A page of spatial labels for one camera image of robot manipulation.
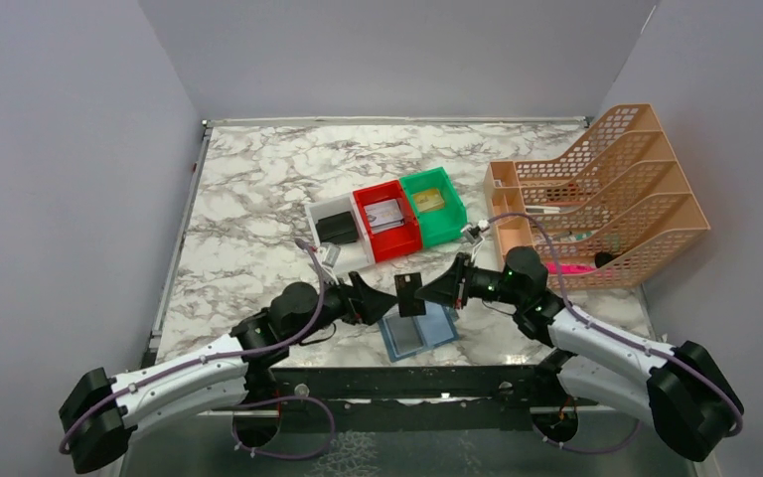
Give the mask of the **black VIP credit card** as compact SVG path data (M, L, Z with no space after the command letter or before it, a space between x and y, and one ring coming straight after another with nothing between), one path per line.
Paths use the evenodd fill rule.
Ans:
M397 274L394 285L400 317L418 317L426 313L425 301L416 297L416 291L422 287L420 272Z

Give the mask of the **blue card holder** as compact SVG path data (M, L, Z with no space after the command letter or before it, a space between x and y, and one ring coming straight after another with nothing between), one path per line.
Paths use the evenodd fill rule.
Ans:
M398 308L393 307L378 323L387 355L392 362L398 362L418 354L429 352L459 339L459 334L456 329L456 321L458 320L457 311L435 303L428 303L424 315L412 317L419 327L423 340L423 347L415 352L400 356L395 352L388 328L389 322L396 317L400 317Z

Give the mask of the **gold credit card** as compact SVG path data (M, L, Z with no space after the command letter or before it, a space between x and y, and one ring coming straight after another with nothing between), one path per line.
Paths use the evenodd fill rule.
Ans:
M426 214L445 208L446 202L438 188L430 188L414 193L411 196L413 207L417 213Z

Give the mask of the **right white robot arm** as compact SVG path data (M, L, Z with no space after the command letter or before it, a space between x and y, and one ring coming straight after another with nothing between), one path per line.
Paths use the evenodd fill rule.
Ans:
M653 341L596 320L551 291L547 279L530 246L512 248L500 271L459 253L415 296L457 309L471 299L513 306L518 330L565 358L551 370L567 395L650 425L683 458L702 461L742 430L743 405L703 346Z

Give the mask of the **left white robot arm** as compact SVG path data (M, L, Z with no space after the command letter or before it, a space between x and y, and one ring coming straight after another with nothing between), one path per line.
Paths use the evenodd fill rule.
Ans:
M103 368L85 373L59 409L61 453L76 473L86 474L174 420L239 404L276 408L270 369L288 358L290 346L337 321L374 324L396 305L394 295L370 287L358 273L349 278L325 280L320 289L291 283L228 333L176 359L113 377Z

